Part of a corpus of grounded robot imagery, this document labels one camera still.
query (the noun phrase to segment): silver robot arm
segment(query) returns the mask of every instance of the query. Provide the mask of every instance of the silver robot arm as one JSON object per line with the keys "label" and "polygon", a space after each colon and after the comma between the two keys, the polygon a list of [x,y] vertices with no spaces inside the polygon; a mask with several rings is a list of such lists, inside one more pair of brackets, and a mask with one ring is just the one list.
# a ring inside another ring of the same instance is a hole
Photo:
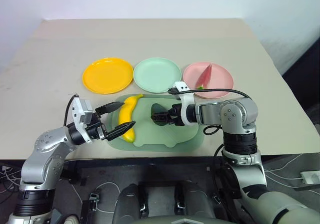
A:
{"label": "silver robot arm", "polygon": [[319,223],[318,212],[293,198],[267,190],[261,154],[257,149],[255,120],[258,108],[250,98],[196,103],[185,82],[176,82],[169,93],[181,104],[151,118],[155,123],[175,125],[208,125],[223,130],[221,181],[230,189],[231,198],[238,199],[259,224]]}
{"label": "silver robot arm", "polygon": [[116,110],[123,102],[112,102],[93,112],[88,100],[78,96],[72,99],[74,122],[40,135],[31,156],[24,162],[17,204],[9,217],[9,224],[49,224],[55,187],[66,156],[81,144],[92,143],[94,139],[110,141],[124,134],[135,123],[127,122],[107,132],[100,121],[101,115]]}

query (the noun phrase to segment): white table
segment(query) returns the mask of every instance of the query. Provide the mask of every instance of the white table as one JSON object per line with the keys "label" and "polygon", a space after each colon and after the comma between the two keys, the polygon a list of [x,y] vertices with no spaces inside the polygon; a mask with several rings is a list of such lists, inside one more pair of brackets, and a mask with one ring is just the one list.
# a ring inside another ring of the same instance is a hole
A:
{"label": "white table", "polygon": [[[320,152],[316,129],[242,20],[55,20],[43,21],[0,74],[0,159],[26,159],[43,131],[62,126],[74,93],[90,99],[93,107],[121,95],[146,93],[134,82],[111,95],[88,91],[82,73],[91,62],[120,57],[135,66],[157,56],[175,61],[182,70],[196,61],[227,68],[234,88],[258,105],[263,155]],[[206,136],[198,149],[186,153],[121,151],[95,141],[68,158],[211,156],[222,141],[221,132]]]}

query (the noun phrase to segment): cable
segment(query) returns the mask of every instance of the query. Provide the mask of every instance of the cable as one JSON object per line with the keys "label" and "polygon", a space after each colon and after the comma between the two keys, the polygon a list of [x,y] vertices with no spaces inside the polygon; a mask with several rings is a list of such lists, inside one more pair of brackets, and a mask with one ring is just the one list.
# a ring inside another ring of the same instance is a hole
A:
{"label": "cable", "polygon": [[6,170],[5,170],[4,172],[5,172],[4,174],[5,174],[5,176],[7,177],[8,181],[12,182],[14,185],[20,186],[19,184],[15,183],[13,180],[11,180],[11,179],[9,178],[8,174],[6,173],[6,172],[7,172]]}
{"label": "cable", "polygon": [[283,177],[283,176],[277,175],[269,170],[265,170],[265,172],[270,173],[272,175],[275,175],[275,176],[282,178],[282,179],[285,179],[285,180],[301,180],[301,179],[303,179],[302,177],[296,177],[296,178]]}
{"label": "cable", "polygon": [[[208,129],[211,129],[211,128],[216,128],[213,132],[207,132],[207,130]],[[209,125],[209,126],[207,126],[207,127],[205,127],[204,129],[203,129],[203,133],[205,134],[205,135],[213,135],[213,134],[216,134],[220,129],[222,129],[221,128],[221,126],[219,126],[219,125]]]}
{"label": "cable", "polygon": [[6,171],[12,171],[13,170],[13,168],[11,167],[11,168],[9,168],[10,170],[8,170],[8,169],[6,169]]}
{"label": "cable", "polygon": [[69,112],[69,108],[70,108],[70,105],[71,105],[71,103],[72,103],[72,100],[74,100],[74,98],[75,97],[79,97],[79,95],[78,94],[75,94],[75,95],[72,95],[72,97],[70,98],[70,100],[69,100],[69,102],[68,102],[68,104],[66,105],[66,112],[65,112],[65,114],[64,114],[64,126],[66,126],[66,120],[67,120],[67,118],[68,118],[68,112]]}
{"label": "cable", "polygon": [[308,191],[310,191],[310,192],[312,192],[312,193],[314,193],[314,194],[320,195],[320,193],[318,193],[318,192],[316,192],[316,191],[314,191],[314,190],[308,190]]}
{"label": "cable", "polygon": [[21,178],[15,177],[14,175],[12,175],[12,177],[13,177],[13,180],[21,180]]}
{"label": "cable", "polygon": [[12,195],[13,195],[13,192],[11,192],[10,195],[8,195],[4,200],[2,200],[2,201],[0,202],[0,205],[1,205],[2,203],[4,203],[6,200],[8,200]]}
{"label": "cable", "polygon": [[114,213],[114,211],[101,210],[101,209],[99,209],[99,207],[96,207],[96,209],[97,209],[98,211],[103,212],[103,213],[109,213],[109,214],[113,214],[113,213]]}
{"label": "cable", "polygon": [[268,176],[268,175],[265,175],[265,176],[266,176],[267,178],[269,178],[270,180],[273,180],[274,182],[276,182],[276,183],[278,183],[278,184],[280,184],[280,185],[283,185],[283,186],[286,186],[286,187],[290,187],[290,188],[299,188],[299,187],[297,187],[297,186],[290,186],[290,185],[283,184],[283,183],[281,183],[281,182],[279,182],[279,181],[271,178],[271,177]]}
{"label": "cable", "polygon": [[20,172],[20,171],[21,171],[21,170],[18,170],[18,171],[14,172],[14,173],[10,173],[10,174],[8,174],[8,176],[14,175],[14,174],[16,174],[16,173],[18,173],[18,172]]}
{"label": "cable", "polygon": [[3,190],[2,192],[0,192],[0,194],[5,193],[6,191],[8,191],[5,186],[3,186],[3,187],[4,187],[5,190]]}
{"label": "cable", "polygon": [[[119,193],[121,193],[119,186],[118,186],[117,184],[115,184],[114,182],[111,182],[111,181],[102,183],[102,184],[98,185],[95,189],[98,190],[99,187],[101,187],[101,186],[103,186],[103,185],[106,185],[106,184],[112,184],[112,185],[116,186],[116,188],[118,189]],[[101,210],[101,209],[98,208],[98,207],[97,207],[96,209],[97,209],[98,211],[100,211],[100,212],[103,212],[103,213],[110,213],[110,214],[113,214],[113,213],[114,213],[114,211]]]}
{"label": "cable", "polygon": [[81,199],[81,196],[80,196],[80,195],[79,195],[79,193],[77,192],[77,190],[76,190],[76,188],[74,187],[74,185],[73,185],[73,184],[71,184],[71,186],[72,186],[72,188],[75,190],[75,193],[76,193],[76,195],[79,197],[79,200],[80,200],[81,205],[82,205],[82,199]]}
{"label": "cable", "polygon": [[293,158],[292,160],[288,161],[283,167],[278,168],[278,169],[273,169],[273,170],[268,170],[267,172],[272,172],[272,171],[276,171],[276,170],[282,170],[284,169],[287,165],[289,165],[291,162],[293,162],[294,160],[296,160],[298,157],[302,156],[303,154],[297,155],[295,158]]}
{"label": "cable", "polygon": [[239,90],[233,90],[233,89],[203,89],[203,90],[185,90],[185,91],[174,91],[174,88],[171,88],[168,90],[169,94],[172,95],[181,95],[181,94],[188,94],[188,93],[197,93],[197,92],[214,92],[214,91],[224,91],[224,92],[233,92],[233,93],[237,93],[239,95],[242,95],[246,98],[251,99],[251,97],[249,95],[247,95],[244,92],[241,92]]}
{"label": "cable", "polygon": [[68,163],[68,162],[71,162],[71,161],[78,161],[78,160],[93,160],[93,159],[73,159],[73,160],[66,160],[64,163]]}
{"label": "cable", "polygon": [[13,185],[11,182],[9,182],[9,180],[5,180],[3,182],[4,188],[9,191],[9,192],[19,192],[19,187],[16,185]]}
{"label": "cable", "polygon": [[[224,144],[221,144],[221,145],[216,149],[213,157],[216,157],[216,156],[218,155],[219,151],[223,148],[223,146],[224,146]],[[213,185],[214,185],[214,187],[215,187],[215,189],[216,189],[216,195],[219,197],[219,199],[220,199],[223,207],[224,207],[225,210],[228,212],[228,214],[231,216],[231,218],[232,218],[236,223],[239,223],[240,221],[237,220],[237,218],[234,217],[232,211],[228,208],[228,206],[224,203],[223,199],[220,197],[219,188],[218,188],[218,185],[217,185],[217,180],[216,180],[216,178],[215,178],[215,176],[216,176],[216,175],[215,175],[215,174],[216,174],[216,173],[215,173],[215,172],[216,172],[215,170],[216,170],[216,165],[215,165],[215,163],[214,163],[214,164],[212,165],[212,172],[213,172],[213,175],[212,175],[213,178],[212,178],[212,180],[213,180],[213,183],[214,183]]]}
{"label": "cable", "polygon": [[102,183],[101,185],[98,185],[95,189],[97,190],[99,187],[101,187],[101,186],[103,186],[103,185],[106,185],[106,184],[112,184],[112,185],[114,185],[114,186],[118,189],[119,193],[121,193],[119,186],[118,186],[117,184],[115,184],[114,182],[111,182],[111,181]]}
{"label": "cable", "polygon": [[[270,180],[273,180],[274,182],[276,182],[276,183],[278,183],[278,184],[280,184],[280,185],[283,185],[283,186],[286,186],[286,187],[290,187],[290,188],[300,188],[300,187],[298,187],[298,186],[290,186],[290,185],[283,184],[283,183],[281,183],[281,182],[279,182],[279,181],[271,178],[270,176],[267,176],[267,175],[265,175],[265,176],[266,176],[267,178],[269,178]],[[320,193],[318,193],[318,192],[316,192],[316,191],[314,191],[314,190],[308,190],[308,191],[310,191],[310,192],[312,192],[312,193],[314,193],[314,194],[320,195]]]}

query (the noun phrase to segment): black cable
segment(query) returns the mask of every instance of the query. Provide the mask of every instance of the black cable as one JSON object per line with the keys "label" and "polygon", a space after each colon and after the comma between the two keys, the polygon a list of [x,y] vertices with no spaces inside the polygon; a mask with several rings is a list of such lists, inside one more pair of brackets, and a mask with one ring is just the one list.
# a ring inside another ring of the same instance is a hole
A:
{"label": "black cable", "polygon": [[12,195],[13,195],[13,192],[11,192],[10,195],[8,195],[4,200],[2,200],[2,201],[0,202],[0,205],[1,205],[2,203],[4,203],[6,200],[8,200]]}
{"label": "black cable", "polygon": [[[214,155],[213,155],[213,157],[215,158],[217,155],[218,155],[218,153],[219,153],[219,151],[223,148],[223,146],[224,146],[224,144],[221,144],[217,149],[216,149],[216,151],[215,151],[215,153],[214,153]],[[222,206],[224,207],[224,209],[228,212],[228,214],[231,216],[231,218],[236,222],[236,223],[239,223],[239,220],[237,220],[237,218],[235,218],[234,216],[233,216],[233,214],[232,214],[232,211],[228,208],[228,206],[224,203],[224,201],[223,201],[223,199],[220,197],[220,194],[219,194],[219,189],[218,189],[218,185],[217,185],[217,180],[216,180],[216,178],[215,178],[215,171],[216,170],[216,164],[215,164],[215,162],[214,162],[214,164],[212,165],[212,172],[213,172],[213,178],[212,178],[212,180],[213,180],[213,185],[214,185],[214,187],[215,187],[215,189],[216,189],[216,195],[219,197],[219,199],[220,199],[220,201],[221,201],[221,203],[222,203]]]}
{"label": "black cable", "polygon": [[233,93],[237,93],[239,95],[242,95],[244,97],[247,97],[249,99],[251,99],[251,97],[249,95],[247,95],[244,92],[241,92],[239,90],[233,90],[233,89],[203,89],[203,90],[185,90],[185,91],[172,91],[172,88],[168,90],[169,94],[172,95],[180,95],[180,94],[187,94],[187,93],[197,93],[197,92],[215,92],[215,91],[224,91],[224,92],[233,92]]}
{"label": "black cable", "polygon": [[[213,132],[207,132],[207,130],[208,129],[211,129],[211,128],[216,128]],[[209,126],[207,126],[207,127],[205,127],[204,129],[203,129],[203,133],[205,134],[205,135],[213,135],[213,134],[216,134],[220,129],[222,129],[221,128],[221,126],[219,126],[219,125],[209,125]]]}
{"label": "black cable", "polygon": [[68,102],[68,104],[66,105],[66,112],[65,112],[65,114],[64,114],[64,126],[66,126],[66,120],[67,120],[67,118],[68,118],[68,112],[69,112],[69,108],[70,108],[70,105],[71,105],[71,103],[72,103],[72,100],[74,100],[74,98],[75,97],[79,97],[79,95],[78,94],[75,94],[75,95],[72,95],[72,97],[70,98],[70,100],[69,100],[69,102]]}

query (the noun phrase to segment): pink plate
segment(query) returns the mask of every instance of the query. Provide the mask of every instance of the pink plate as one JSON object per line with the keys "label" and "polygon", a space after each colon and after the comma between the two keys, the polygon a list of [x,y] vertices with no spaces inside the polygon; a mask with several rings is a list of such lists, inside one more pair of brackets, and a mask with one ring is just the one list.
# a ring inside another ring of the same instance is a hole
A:
{"label": "pink plate", "polygon": [[[195,83],[197,82],[198,78],[209,64],[212,64],[212,71],[211,79],[208,83],[207,89],[232,89],[234,87],[234,80],[229,71],[226,70],[224,67],[211,62],[195,62],[186,67],[183,73],[183,81],[185,81],[185,83],[188,85],[190,89],[195,89]],[[202,92],[195,94],[202,98],[211,99],[225,96],[226,94],[228,94],[228,92]]]}

